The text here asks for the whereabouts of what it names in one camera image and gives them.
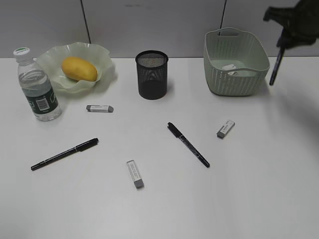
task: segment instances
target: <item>frosted glass bowl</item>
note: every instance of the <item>frosted glass bowl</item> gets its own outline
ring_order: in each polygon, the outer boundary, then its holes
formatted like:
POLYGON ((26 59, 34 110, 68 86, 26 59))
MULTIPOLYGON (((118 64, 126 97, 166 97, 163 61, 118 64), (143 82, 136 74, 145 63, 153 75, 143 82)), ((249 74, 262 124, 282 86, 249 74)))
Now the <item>frosted glass bowl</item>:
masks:
POLYGON ((66 46, 55 46, 39 56, 36 61, 44 69, 55 89, 76 92, 93 87, 98 81, 108 80, 107 71, 113 66, 109 54, 110 52, 100 45, 75 42, 66 46), (89 82, 68 78, 61 69, 63 60, 68 56, 81 57, 93 64, 98 71, 97 80, 89 82))

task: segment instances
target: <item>bottle label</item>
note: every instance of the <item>bottle label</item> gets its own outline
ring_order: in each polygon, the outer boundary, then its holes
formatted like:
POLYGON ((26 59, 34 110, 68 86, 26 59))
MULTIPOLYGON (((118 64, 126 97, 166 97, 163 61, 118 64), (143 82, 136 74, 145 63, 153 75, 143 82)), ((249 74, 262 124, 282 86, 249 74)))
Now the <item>bottle label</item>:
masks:
POLYGON ((33 112, 38 115, 47 114, 58 106, 58 100, 55 97, 52 87, 42 96, 25 97, 28 100, 33 112))

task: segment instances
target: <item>basket handle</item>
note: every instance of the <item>basket handle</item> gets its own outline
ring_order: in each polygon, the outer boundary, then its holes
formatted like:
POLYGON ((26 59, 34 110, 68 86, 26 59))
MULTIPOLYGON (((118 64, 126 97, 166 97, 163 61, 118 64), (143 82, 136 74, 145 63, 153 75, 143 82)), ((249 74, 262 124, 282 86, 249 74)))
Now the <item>basket handle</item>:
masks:
POLYGON ((214 35, 217 35, 219 34, 220 32, 223 32, 223 31, 230 31, 230 32, 235 32, 235 33, 238 33, 238 35, 235 35, 235 36, 239 36, 241 33, 244 33, 245 31, 241 31, 237 28, 233 28, 233 27, 225 27, 225 28, 221 28, 221 29, 218 29, 218 30, 215 30, 215 31, 210 31, 208 32, 207 34, 214 34, 214 35))
POLYGON ((220 69, 221 71, 228 73, 228 72, 234 72, 234 71, 251 71, 251 72, 260 72, 259 70, 251 69, 251 68, 235 68, 235 69, 230 69, 230 70, 223 70, 220 69))

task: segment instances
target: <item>black marker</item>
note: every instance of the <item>black marker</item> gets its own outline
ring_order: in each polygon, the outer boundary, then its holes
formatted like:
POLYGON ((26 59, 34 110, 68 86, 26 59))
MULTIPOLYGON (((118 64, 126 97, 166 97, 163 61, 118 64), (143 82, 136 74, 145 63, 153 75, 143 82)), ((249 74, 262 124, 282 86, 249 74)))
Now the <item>black marker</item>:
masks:
POLYGON ((197 149, 185 138, 185 136, 172 124, 168 123, 167 128, 175 135, 176 138, 179 138, 186 147, 192 151, 193 154, 201 161, 207 168, 209 168, 209 163, 207 160, 197 151, 197 149))
POLYGON ((46 166, 46 165, 48 165, 48 164, 50 164, 50 163, 53 163, 53 162, 55 162, 55 161, 58 161, 58 160, 60 160, 60 159, 62 159, 62 158, 65 158, 66 156, 69 156, 69 155, 71 155, 71 154, 73 154, 73 153, 76 153, 76 152, 78 152, 78 151, 84 151, 85 149, 88 149, 88 148, 90 148, 90 147, 92 147, 92 146, 95 146, 95 145, 97 145, 98 144, 98 139, 97 138, 94 138, 94 139, 91 139, 91 140, 89 140, 89 141, 87 141, 87 142, 85 142, 85 143, 82 143, 82 144, 79 144, 78 146, 75 146, 74 148, 71 148, 71 149, 69 149, 69 150, 67 150, 67 151, 64 151, 63 153, 60 153, 60 154, 58 154, 58 155, 56 155, 56 156, 53 156, 53 157, 51 157, 51 158, 49 158, 49 159, 47 159, 47 160, 45 160, 45 161, 42 161, 42 162, 40 162, 40 163, 38 163, 38 164, 36 164, 36 165, 34 165, 34 166, 32 166, 31 167, 31 170, 32 171, 34 171, 34 170, 37 170, 37 169, 39 169, 39 168, 42 168, 42 167, 44 167, 44 166, 46 166))

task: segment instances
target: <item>bottle cap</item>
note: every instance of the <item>bottle cap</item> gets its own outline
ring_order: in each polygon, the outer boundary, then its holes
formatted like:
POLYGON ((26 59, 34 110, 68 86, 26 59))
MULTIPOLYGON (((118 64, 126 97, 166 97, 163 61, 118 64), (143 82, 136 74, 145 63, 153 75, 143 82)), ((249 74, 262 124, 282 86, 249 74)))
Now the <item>bottle cap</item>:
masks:
POLYGON ((13 55, 16 59, 17 62, 20 62, 20 61, 23 61, 23 60, 26 60, 26 59, 30 59, 30 58, 33 58, 31 55, 30 55, 30 49, 27 48, 27 47, 21 47, 21 48, 18 48, 16 49, 14 52, 13 52, 13 55))

